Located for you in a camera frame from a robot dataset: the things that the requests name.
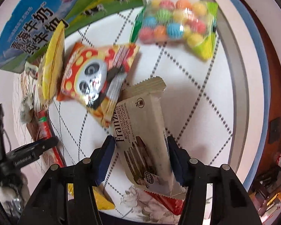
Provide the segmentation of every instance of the wooden floor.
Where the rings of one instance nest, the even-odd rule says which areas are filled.
[[[270,40],[265,28],[263,27],[260,20],[257,18],[256,14],[253,10],[248,6],[248,4],[244,0],[240,0],[249,13],[251,14],[252,18],[254,19],[255,24],[259,30],[261,35],[266,55],[268,59],[268,66],[270,71],[270,79],[271,79],[271,103],[270,103],[270,111],[269,111],[269,122],[273,119],[281,117],[281,65],[273,46],[272,41]],[[268,133],[266,137],[266,142],[264,146],[264,150],[262,153],[262,157],[258,166],[258,170],[256,175],[266,172],[270,169],[273,165],[275,165],[273,161],[273,155],[276,152],[281,152],[281,135],[280,138],[273,142],[272,144],[268,143],[269,139],[269,127]]]

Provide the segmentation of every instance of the yellow snack package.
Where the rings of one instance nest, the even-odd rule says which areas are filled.
[[[54,31],[47,52],[38,71],[38,93],[42,104],[50,103],[58,90],[58,81],[63,69],[64,24],[60,22]]]
[[[68,192],[74,196],[73,184],[68,184]],[[93,192],[98,210],[112,210],[115,208],[115,205],[105,198],[103,192],[98,187],[93,187]]]

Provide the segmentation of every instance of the black clamp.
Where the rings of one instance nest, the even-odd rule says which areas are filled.
[[[180,185],[188,187],[178,225],[202,225],[207,184],[213,184],[210,225],[261,225],[248,193],[229,165],[206,166],[168,137],[171,166]]]
[[[114,147],[115,139],[109,135],[102,147],[95,149],[90,158],[63,168],[53,164],[35,188],[18,225],[68,224],[67,184],[74,184],[75,224],[101,225],[92,186],[98,186],[104,181]]]

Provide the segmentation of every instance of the panda cartoon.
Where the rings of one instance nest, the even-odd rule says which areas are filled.
[[[91,59],[84,63],[77,74],[75,91],[84,97],[88,107],[96,110],[104,100],[111,81],[122,71],[122,66],[108,70],[105,61]]]

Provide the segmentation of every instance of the cookie package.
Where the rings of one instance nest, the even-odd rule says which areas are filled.
[[[165,88],[164,81],[155,77],[124,89],[112,127],[121,163],[135,187],[183,200],[185,189],[171,169],[159,101]]]
[[[76,43],[69,56],[61,94],[76,99],[99,122],[108,128],[127,73],[139,46],[131,43],[94,48]]]
[[[149,0],[132,34],[138,30],[138,38],[145,44],[184,40],[207,60],[215,45],[217,7],[217,3],[202,0]]]

